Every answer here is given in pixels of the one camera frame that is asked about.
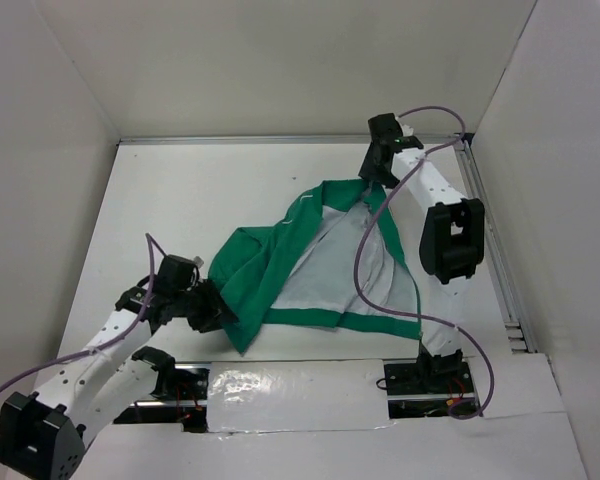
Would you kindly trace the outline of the green jacket white lining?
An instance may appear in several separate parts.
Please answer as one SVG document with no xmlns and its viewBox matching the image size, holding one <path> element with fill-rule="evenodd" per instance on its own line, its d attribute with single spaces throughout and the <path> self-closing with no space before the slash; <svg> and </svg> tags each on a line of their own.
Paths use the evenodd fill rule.
<svg viewBox="0 0 600 480">
<path fill-rule="evenodd" d="M 348 329 L 418 339 L 419 290 L 386 198 L 362 179 L 307 190 L 272 226 L 236 229 L 208 277 L 236 321 L 224 330 L 245 353 L 265 324 Z"/>
</svg>

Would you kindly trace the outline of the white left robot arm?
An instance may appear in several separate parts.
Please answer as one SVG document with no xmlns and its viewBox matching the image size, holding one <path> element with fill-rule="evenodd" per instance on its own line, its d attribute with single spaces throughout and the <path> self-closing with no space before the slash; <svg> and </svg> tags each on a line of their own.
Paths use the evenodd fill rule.
<svg viewBox="0 0 600 480">
<path fill-rule="evenodd" d="M 234 321 L 219 291 L 200 277 L 200 258 L 162 258 L 158 269 L 121 294 L 76 358 L 30 394 L 0 409 L 0 463 L 29 479 L 68 479 L 97 435 L 133 403 L 175 396 L 185 376 L 175 358 L 150 346 L 175 318 L 199 333 Z"/>
</svg>

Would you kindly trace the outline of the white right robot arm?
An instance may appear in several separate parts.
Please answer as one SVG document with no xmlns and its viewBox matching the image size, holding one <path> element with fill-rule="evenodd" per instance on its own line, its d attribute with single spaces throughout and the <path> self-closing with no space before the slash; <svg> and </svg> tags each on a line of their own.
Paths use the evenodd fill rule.
<svg viewBox="0 0 600 480">
<path fill-rule="evenodd" d="M 371 217 L 354 257 L 353 281 L 359 298 L 369 307 L 389 315 L 421 322 L 416 379 L 428 392 L 440 391 L 451 379 L 451 370 L 462 362 L 461 337 L 472 340 L 461 326 L 445 318 L 459 300 L 479 264 L 484 260 L 485 207 L 450 186 L 436 167 L 428 163 L 431 153 L 450 147 L 463 134 L 426 150 L 399 123 L 405 114 L 385 113 L 368 120 L 371 142 L 359 176 L 389 189 Z M 418 306 L 414 313 L 381 306 L 363 293 L 359 267 L 365 244 L 402 187 L 407 187 L 425 213 L 419 244 L 419 260 L 428 275 L 432 314 Z"/>
</svg>

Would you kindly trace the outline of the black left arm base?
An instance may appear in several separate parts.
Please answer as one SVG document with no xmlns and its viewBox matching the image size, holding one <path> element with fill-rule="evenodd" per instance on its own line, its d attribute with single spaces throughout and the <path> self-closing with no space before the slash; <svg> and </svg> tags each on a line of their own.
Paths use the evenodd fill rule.
<svg viewBox="0 0 600 480">
<path fill-rule="evenodd" d="M 162 393 L 132 403 L 114 425 L 175 424 L 184 432 L 206 433 L 210 363 L 177 363 Z"/>
</svg>

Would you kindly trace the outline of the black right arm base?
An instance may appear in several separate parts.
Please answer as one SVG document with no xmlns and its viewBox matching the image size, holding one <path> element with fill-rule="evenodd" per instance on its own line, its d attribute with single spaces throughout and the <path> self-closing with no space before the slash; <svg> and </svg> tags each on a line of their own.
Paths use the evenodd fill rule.
<svg viewBox="0 0 600 480">
<path fill-rule="evenodd" d="M 387 395 L 390 419 L 460 417 L 479 407 L 468 363 L 461 350 L 432 356 L 423 347 L 415 360 L 390 360 L 376 387 Z"/>
</svg>

